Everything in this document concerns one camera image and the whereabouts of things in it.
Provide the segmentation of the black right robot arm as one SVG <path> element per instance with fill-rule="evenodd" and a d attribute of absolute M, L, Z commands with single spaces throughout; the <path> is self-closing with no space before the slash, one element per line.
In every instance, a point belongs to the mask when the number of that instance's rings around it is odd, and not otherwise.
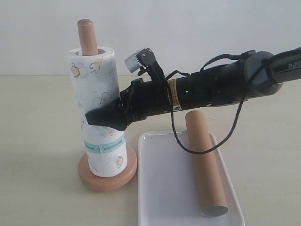
<path fill-rule="evenodd" d="M 131 72 L 147 73 L 150 81 L 133 80 L 111 103 L 87 112 L 86 120 L 90 125 L 124 131 L 131 123 L 149 116 L 270 96 L 284 82 L 301 77 L 299 48 L 276 55 L 254 50 L 240 55 L 222 54 L 214 61 L 220 59 L 231 59 L 232 63 L 214 67 L 205 64 L 198 72 L 173 79 L 164 75 L 151 49 L 141 49 L 125 64 Z"/>

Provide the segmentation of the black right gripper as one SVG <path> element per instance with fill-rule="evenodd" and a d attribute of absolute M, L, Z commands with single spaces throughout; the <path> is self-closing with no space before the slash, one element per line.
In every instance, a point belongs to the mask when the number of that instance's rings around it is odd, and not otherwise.
<path fill-rule="evenodd" d="M 171 112 L 166 83 L 157 84 L 136 79 L 120 92 L 120 98 L 85 114 L 87 123 L 125 131 L 136 121 Z"/>

